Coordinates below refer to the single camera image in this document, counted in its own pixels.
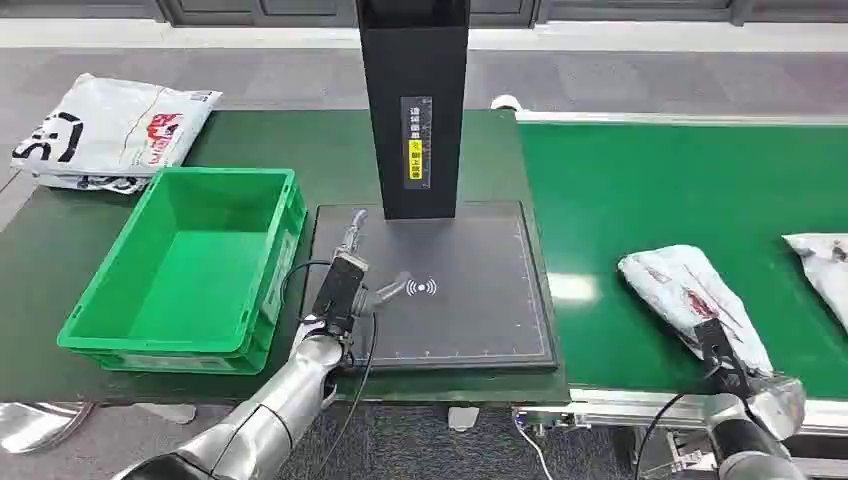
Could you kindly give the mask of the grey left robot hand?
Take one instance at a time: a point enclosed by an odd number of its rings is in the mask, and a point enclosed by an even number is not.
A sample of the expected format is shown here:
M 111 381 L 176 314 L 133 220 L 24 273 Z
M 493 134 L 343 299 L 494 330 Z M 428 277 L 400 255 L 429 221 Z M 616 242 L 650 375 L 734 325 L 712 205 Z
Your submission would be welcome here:
M 367 216 L 368 212 L 366 209 L 359 208 L 354 210 L 351 223 L 345 230 L 343 240 L 334 250 L 335 257 L 341 257 L 352 263 L 362 274 L 368 271 L 369 265 L 357 254 L 357 249 L 360 232 Z M 376 290 L 370 290 L 365 285 L 364 280 L 359 280 L 352 301 L 351 313 L 355 316 L 375 313 L 390 299 L 402 293 L 410 279 L 411 274 L 403 271 L 392 282 Z

